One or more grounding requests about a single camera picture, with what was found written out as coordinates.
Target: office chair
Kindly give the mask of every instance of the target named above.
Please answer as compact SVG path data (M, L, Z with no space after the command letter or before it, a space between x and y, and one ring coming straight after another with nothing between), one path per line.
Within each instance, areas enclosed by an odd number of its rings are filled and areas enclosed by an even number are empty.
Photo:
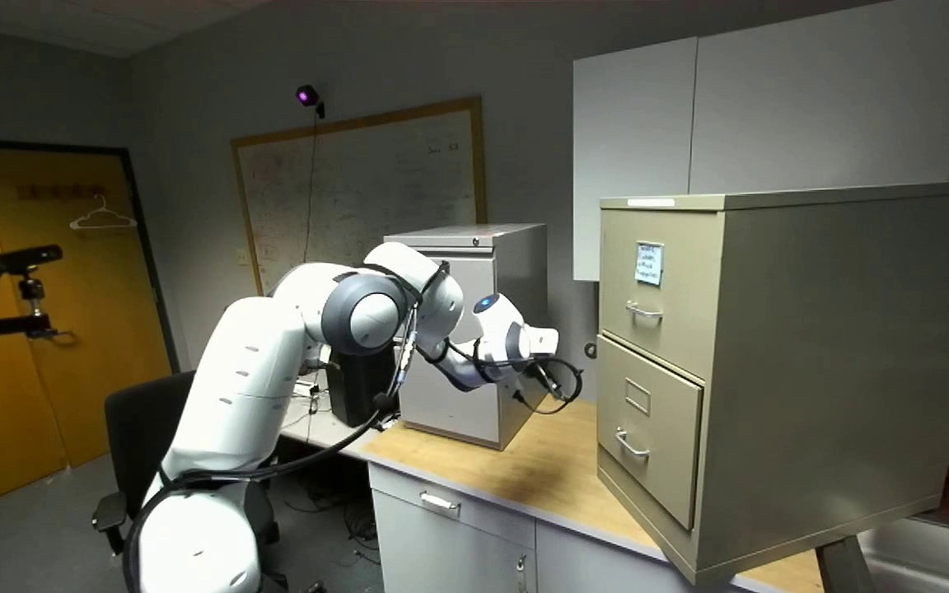
M120 490L99 499L99 508L93 509L93 528L105 532L117 557L127 550L122 531L141 509L141 497L174 439L191 379L195 372L174 372L164 379L112 390L105 399L110 457ZM244 504L257 543L261 547L274 543L278 521L266 485L255 485Z

